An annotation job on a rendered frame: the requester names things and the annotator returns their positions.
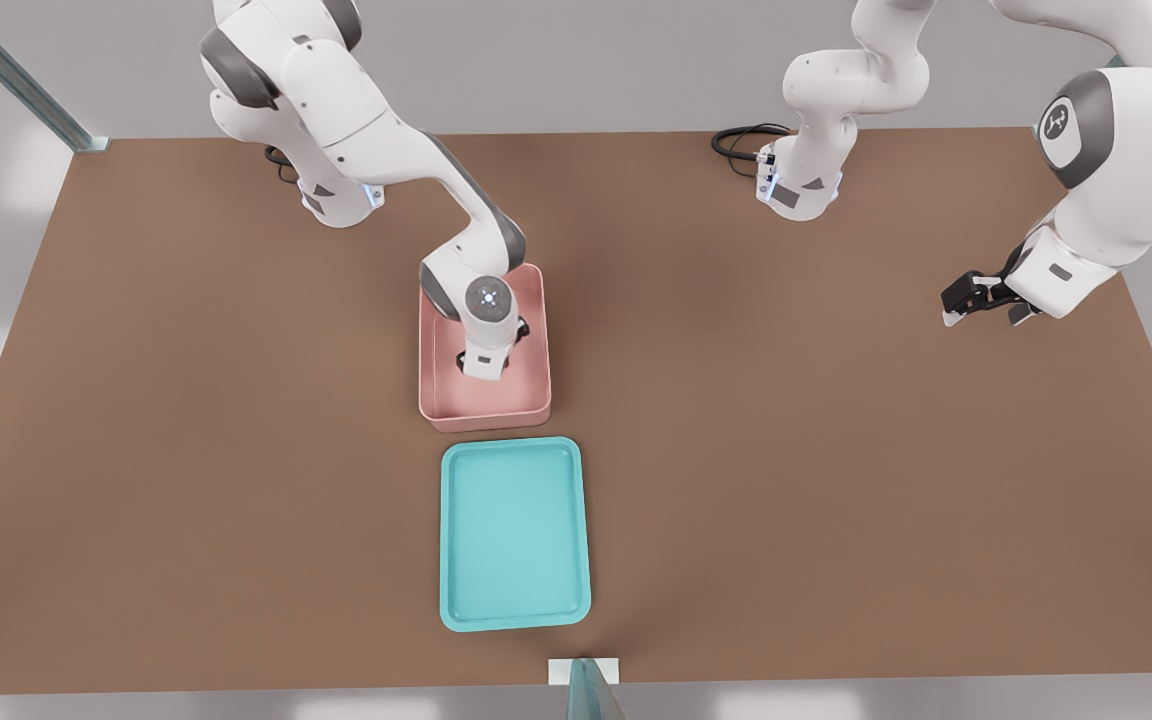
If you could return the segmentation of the pink rectangular box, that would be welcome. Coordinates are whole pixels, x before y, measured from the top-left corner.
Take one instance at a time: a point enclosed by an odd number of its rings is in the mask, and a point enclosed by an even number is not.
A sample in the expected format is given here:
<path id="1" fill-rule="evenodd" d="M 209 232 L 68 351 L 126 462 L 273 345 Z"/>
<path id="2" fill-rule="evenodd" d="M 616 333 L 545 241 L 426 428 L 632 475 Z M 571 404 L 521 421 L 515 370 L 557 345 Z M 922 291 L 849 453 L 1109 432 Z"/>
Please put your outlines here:
<path id="1" fill-rule="evenodd" d="M 535 427 L 550 418 L 550 341 L 539 266 L 525 263 L 506 274 L 530 334 L 509 355 L 497 382 L 467 377 L 456 365 L 465 350 L 462 325 L 435 313 L 429 300 L 419 310 L 419 410 L 444 433 Z"/>

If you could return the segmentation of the pale blue-green tray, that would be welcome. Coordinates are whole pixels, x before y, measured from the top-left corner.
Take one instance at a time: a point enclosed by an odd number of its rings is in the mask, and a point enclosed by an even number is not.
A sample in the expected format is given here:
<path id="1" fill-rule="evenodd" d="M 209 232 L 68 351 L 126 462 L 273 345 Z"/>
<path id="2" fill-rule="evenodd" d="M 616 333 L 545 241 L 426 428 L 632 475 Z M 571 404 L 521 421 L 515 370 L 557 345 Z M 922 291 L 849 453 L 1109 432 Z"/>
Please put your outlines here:
<path id="1" fill-rule="evenodd" d="M 579 446 L 453 445 L 442 458 L 439 607 L 453 632 L 571 626 L 593 605 Z"/>

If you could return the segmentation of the silver frame post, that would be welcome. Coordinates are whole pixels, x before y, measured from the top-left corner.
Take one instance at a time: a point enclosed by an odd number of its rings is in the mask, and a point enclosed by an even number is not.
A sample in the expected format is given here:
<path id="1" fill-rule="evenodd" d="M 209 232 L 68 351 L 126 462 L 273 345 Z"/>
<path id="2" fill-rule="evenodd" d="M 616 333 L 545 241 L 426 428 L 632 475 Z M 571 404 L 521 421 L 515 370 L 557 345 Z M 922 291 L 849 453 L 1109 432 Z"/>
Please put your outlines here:
<path id="1" fill-rule="evenodd" d="M 41 88 L 40 83 L 18 65 L 8 51 L 0 45 L 0 85 L 9 94 L 26 106 L 26 109 L 50 128 L 51 132 L 65 142 L 74 154 L 93 154 L 109 150 L 109 138 L 93 136 L 88 132 L 76 118 L 65 109 L 55 97 Z"/>
<path id="2" fill-rule="evenodd" d="M 620 684 L 620 660 L 550 659 L 550 685 L 566 685 L 564 720 L 626 720 L 626 711 L 614 696 Z"/>

